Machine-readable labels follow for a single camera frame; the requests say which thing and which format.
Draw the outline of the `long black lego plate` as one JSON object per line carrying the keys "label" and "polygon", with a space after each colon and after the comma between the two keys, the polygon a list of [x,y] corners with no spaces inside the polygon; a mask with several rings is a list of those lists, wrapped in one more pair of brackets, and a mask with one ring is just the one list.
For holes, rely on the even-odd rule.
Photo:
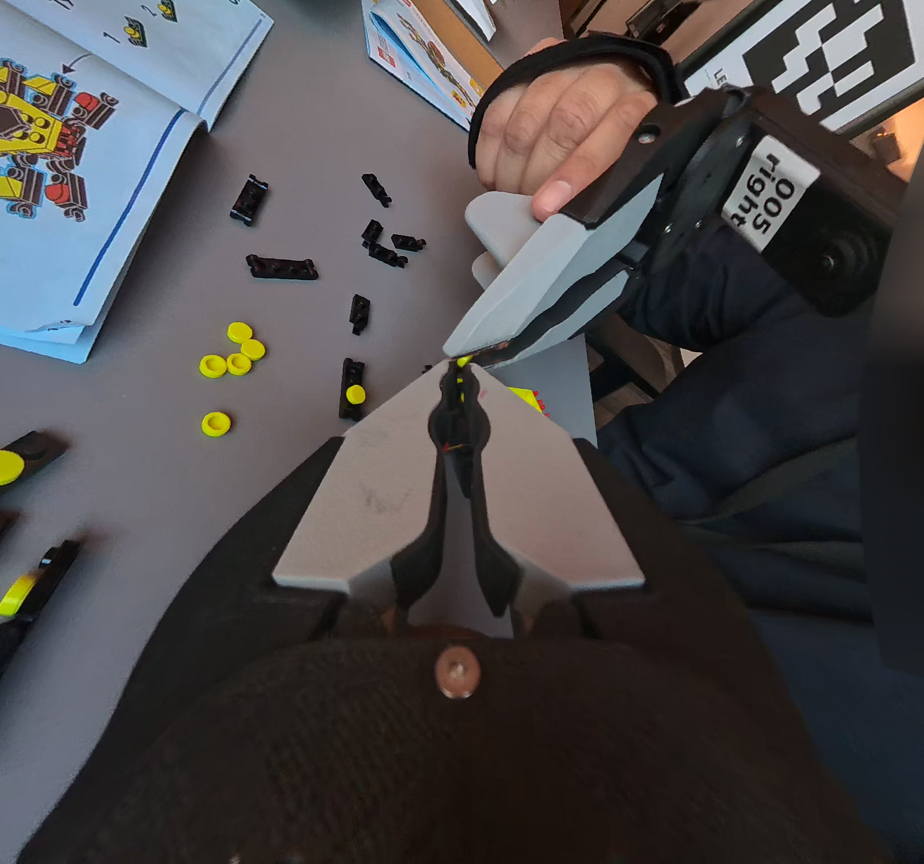
{"label": "long black lego plate", "polygon": [[255,279],[314,282],[320,278],[314,262],[309,258],[269,258],[249,254],[246,263]]}

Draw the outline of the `open lego instruction booklet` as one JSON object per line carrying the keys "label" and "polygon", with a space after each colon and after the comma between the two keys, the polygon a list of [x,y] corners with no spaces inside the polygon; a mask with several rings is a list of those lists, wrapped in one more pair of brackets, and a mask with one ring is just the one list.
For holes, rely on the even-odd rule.
{"label": "open lego instruction booklet", "polygon": [[272,23],[250,0],[1,0],[3,347],[86,361]]}

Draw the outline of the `closed Lego booklet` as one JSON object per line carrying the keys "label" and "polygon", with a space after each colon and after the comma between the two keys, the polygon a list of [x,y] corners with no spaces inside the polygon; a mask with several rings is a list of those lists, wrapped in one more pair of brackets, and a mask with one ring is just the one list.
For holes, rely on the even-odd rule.
{"label": "closed Lego booklet", "polygon": [[457,126],[469,131],[483,87],[410,0],[360,0],[367,54]]}

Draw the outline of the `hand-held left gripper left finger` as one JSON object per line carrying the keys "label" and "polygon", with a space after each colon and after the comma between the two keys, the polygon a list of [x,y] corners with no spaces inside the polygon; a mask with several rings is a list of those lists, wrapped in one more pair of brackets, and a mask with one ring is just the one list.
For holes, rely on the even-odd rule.
{"label": "hand-held left gripper left finger", "polygon": [[431,368],[339,438],[272,571],[278,586],[403,611],[433,587],[443,561],[446,481],[432,419],[448,369]]}

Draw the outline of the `large black white marker sign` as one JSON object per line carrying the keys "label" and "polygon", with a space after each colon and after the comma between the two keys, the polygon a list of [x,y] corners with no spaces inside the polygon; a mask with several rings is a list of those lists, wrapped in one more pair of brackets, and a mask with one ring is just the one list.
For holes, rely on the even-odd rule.
{"label": "large black white marker sign", "polygon": [[679,69],[688,96],[761,87],[856,134],[922,96],[923,0],[757,0]]}

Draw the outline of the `person's right hand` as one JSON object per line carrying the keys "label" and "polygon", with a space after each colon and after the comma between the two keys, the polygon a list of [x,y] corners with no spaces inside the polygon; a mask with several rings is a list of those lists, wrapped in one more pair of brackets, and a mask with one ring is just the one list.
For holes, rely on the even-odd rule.
{"label": "person's right hand", "polygon": [[482,120],[479,182],[531,197],[543,222],[620,157],[657,102],[649,76],[626,60],[579,64],[516,85]]}

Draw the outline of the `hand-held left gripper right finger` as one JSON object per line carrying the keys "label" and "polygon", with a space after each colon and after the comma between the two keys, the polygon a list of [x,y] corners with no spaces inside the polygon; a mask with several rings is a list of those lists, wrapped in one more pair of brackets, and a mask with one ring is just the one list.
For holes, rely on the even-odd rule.
{"label": "hand-held left gripper right finger", "polygon": [[479,586],[495,616],[536,617],[645,575],[576,442],[468,363],[471,516]]}

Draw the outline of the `black lego plate yellow tile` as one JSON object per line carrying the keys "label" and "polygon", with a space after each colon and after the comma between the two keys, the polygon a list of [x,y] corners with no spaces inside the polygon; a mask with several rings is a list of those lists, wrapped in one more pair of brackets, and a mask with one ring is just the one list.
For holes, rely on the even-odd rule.
{"label": "black lego plate yellow tile", "polygon": [[338,397],[338,418],[359,422],[364,417],[367,393],[364,387],[365,364],[345,358]]}
{"label": "black lego plate yellow tile", "polygon": [[21,483],[48,467],[68,444],[47,431],[30,431],[1,449],[1,489]]}
{"label": "black lego plate yellow tile", "polygon": [[52,547],[38,567],[18,577],[1,600],[1,617],[20,624],[33,622],[48,604],[80,550],[77,541],[66,540]]}

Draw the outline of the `person's navy clothed torso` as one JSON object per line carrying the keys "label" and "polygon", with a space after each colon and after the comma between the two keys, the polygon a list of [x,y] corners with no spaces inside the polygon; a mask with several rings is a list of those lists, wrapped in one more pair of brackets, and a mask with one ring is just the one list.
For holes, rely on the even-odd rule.
{"label": "person's navy clothed torso", "polygon": [[[625,408],[600,450],[669,515],[706,515],[786,460],[854,434],[862,336],[759,338],[700,356]],[[922,862],[922,679],[881,657],[862,569],[713,550],[750,608],[814,743],[896,862]]]}

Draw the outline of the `person's right forearm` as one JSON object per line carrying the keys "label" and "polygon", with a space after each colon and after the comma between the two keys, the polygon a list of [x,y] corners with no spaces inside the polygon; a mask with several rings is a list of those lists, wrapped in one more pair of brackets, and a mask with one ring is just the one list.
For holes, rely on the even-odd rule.
{"label": "person's right forearm", "polygon": [[725,227],[697,235],[620,310],[642,335],[699,352],[748,382],[860,385],[872,312],[822,314]]}

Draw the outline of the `black lego clip plate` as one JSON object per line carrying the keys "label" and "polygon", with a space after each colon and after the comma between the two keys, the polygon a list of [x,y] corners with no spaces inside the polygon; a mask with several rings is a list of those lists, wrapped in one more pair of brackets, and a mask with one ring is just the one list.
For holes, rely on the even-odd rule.
{"label": "black lego clip plate", "polygon": [[270,187],[266,181],[249,174],[229,211],[230,218],[246,226],[252,226],[269,190]]}

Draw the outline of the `group of yellow round tiles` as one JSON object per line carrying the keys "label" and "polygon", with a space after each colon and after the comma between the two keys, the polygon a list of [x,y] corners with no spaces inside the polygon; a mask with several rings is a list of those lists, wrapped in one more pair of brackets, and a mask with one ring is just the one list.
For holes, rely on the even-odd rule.
{"label": "group of yellow round tiles", "polygon": [[[198,373],[207,380],[217,380],[225,376],[246,376],[253,366],[267,355],[267,346],[248,323],[233,321],[227,325],[225,334],[233,346],[230,353],[225,356],[209,353],[199,360]],[[220,410],[206,413],[201,420],[203,435],[211,439],[225,436],[232,427],[231,416]]]}

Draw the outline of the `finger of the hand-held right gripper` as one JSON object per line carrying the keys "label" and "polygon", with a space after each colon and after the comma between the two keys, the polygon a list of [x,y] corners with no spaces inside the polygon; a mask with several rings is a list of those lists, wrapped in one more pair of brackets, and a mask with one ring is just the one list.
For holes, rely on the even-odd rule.
{"label": "finger of the hand-held right gripper", "polygon": [[564,213],[538,223],[526,196],[492,191],[472,200],[468,227],[488,259],[505,265],[447,338],[445,355],[498,360],[498,350],[576,280],[606,263],[625,263],[617,255],[652,211],[662,179],[655,177],[595,228]]}
{"label": "finger of the hand-held right gripper", "polygon": [[576,280],[498,350],[498,365],[523,361],[580,333],[619,299],[632,272],[625,263],[606,263]]}

